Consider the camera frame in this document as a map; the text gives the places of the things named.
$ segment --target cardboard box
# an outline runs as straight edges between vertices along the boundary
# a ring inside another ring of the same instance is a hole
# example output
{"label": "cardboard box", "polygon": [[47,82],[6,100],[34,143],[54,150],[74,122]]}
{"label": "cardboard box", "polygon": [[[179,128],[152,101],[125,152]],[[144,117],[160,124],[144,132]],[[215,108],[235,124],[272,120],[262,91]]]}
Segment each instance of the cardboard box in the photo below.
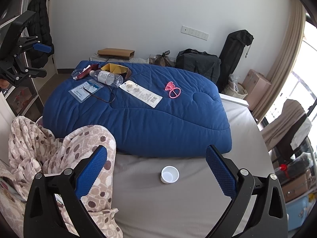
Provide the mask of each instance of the cardboard box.
{"label": "cardboard box", "polygon": [[130,59],[134,57],[134,50],[105,48],[99,50],[98,55]]}
{"label": "cardboard box", "polygon": [[248,102],[249,110],[253,111],[271,86],[271,83],[261,73],[250,70],[242,86],[248,92],[244,100]]}
{"label": "cardboard box", "polygon": [[310,189],[312,175],[310,169],[297,179],[285,184],[282,187],[282,192],[285,198],[285,202],[291,201],[300,195],[304,194]]}

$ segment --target barcode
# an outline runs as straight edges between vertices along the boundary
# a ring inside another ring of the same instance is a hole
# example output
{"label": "barcode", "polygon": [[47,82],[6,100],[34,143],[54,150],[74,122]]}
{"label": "barcode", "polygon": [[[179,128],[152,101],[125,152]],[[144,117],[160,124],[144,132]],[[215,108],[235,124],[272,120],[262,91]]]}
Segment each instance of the barcode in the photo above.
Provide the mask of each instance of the barcode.
{"label": "barcode", "polygon": [[157,97],[152,97],[151,102],[154,103],[157,99]]}

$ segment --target suitcase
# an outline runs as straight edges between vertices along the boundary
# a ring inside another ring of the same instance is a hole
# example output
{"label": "suitcase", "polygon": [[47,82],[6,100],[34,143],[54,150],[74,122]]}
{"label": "suitcase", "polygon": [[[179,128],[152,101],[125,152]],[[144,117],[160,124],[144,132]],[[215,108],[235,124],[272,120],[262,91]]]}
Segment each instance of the suitcase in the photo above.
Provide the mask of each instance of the suitcase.
{"label": "suitcase", "polygon": [[312,175],[310,169],[297,179],[282,186],[282,192],[285,198],[285,202],[289,202],[300,195],[304,194],[310,189]]}
{"label": "suitcase", "polygon": [[253,111],[271,86],[271,83],[262,74],[255,70],[249,70],[242,86],[248,92],[244,100],[248,102],[249,110]]}
{"label": "suitcase", "polygon": [[304,223],[309,206],[308,196],[286,205],[286,212],[289,215],[288,231],[299,228]]}

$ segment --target electrical outlet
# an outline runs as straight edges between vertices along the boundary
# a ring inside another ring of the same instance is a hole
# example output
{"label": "electrical outlet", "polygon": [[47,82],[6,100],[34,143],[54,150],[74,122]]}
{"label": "electrical outlet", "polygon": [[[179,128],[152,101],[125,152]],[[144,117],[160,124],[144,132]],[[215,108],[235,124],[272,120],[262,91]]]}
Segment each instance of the electrical outlet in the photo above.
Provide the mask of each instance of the electrical outlet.
{"label": "electrical outlet", "polygon": [[185,26],[182,26],[182,29],[181,29],[181,33],[184,33],[184,34],[188,34],[188,31],[189,31],[189,28],[188,27],[185,27]]}
{"label": "electrical outlet", "polygon": [[202,38],[202,32],[196,30],[195,37]]}
{"label": "electrical outlet", "polygon": [[206,34],[206,33],[202,33],[202,35],[201,35],[201,38],[202,38],[203,40],[208,40],[208,37],[209,37],[209,35]]}
{"label": "electrical outlet", "polygon": [[188,31],[188,34],[191,35],[191,36],[195,36],[196,35],[196,30],[193,29],[193,28],[190,28],[189,31]]}

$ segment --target black duffel bag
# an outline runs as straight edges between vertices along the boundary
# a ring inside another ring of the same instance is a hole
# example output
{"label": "black duffel bag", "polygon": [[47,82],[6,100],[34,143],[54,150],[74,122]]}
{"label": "black duffel bag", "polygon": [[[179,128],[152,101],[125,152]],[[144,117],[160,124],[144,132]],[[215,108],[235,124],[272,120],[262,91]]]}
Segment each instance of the black duffel bag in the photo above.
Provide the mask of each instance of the black duffel bag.
{"label": "black duffel bag", "polygon": [[198,73],[216,84],[220,75],[220,63],[216,55],[186,49],[179,52],[175,68]]}
{"label": "black duffel bag", "polygon": [[221,54],[219,55],[221,60],[220,76],[217,81],[219,93],[221,93],[228,84],[229,74],[232,74],[236,69],[245,46],[250,46],[252,41],[253,36],[245,29],[228,35]]}

